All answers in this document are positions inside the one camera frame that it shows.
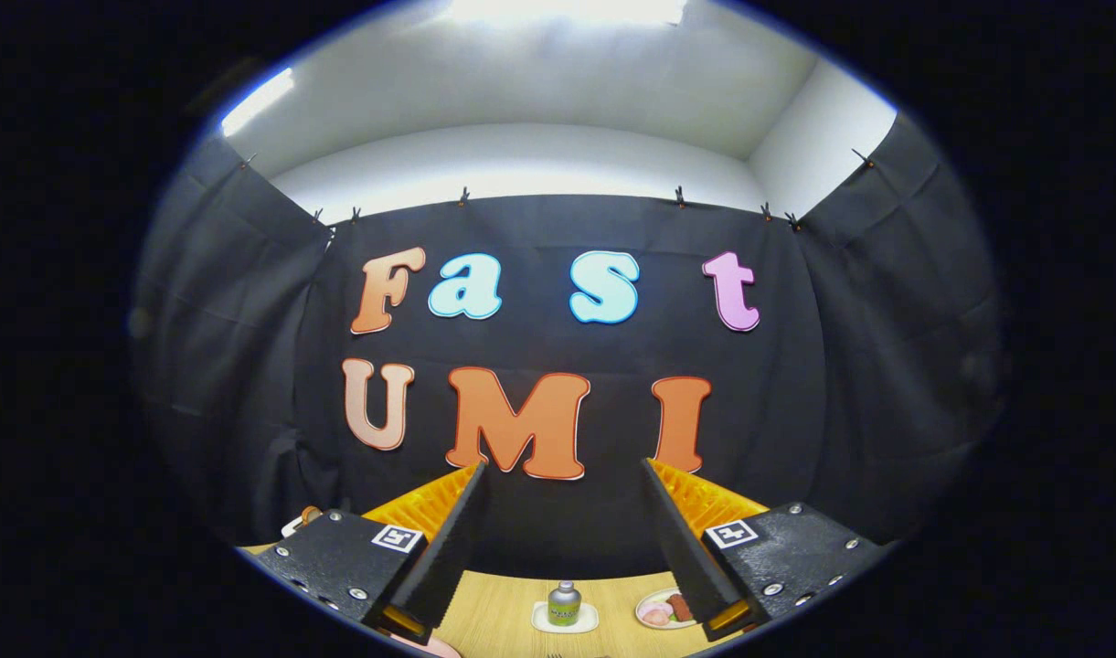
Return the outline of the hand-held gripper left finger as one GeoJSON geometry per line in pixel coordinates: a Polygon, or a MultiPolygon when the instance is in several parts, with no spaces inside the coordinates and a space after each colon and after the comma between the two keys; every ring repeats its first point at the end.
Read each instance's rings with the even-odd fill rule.
{"type": "Polygon", "coordinates": [[[425,645],[473,557],[488,504],[485,466],[479,459],[365,514],[307,512],[253,559],[294,594],[425,645]]]}

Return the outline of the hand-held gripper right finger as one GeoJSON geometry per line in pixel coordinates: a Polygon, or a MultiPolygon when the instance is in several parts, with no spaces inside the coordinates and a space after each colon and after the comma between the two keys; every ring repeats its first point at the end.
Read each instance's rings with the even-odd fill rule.
{"type": "Polygon", "coordinates": [[[897,549],[801,500],[768,507],[658,459],[641,470],[664,561],[712,642],[824,602],[897,549]]]}

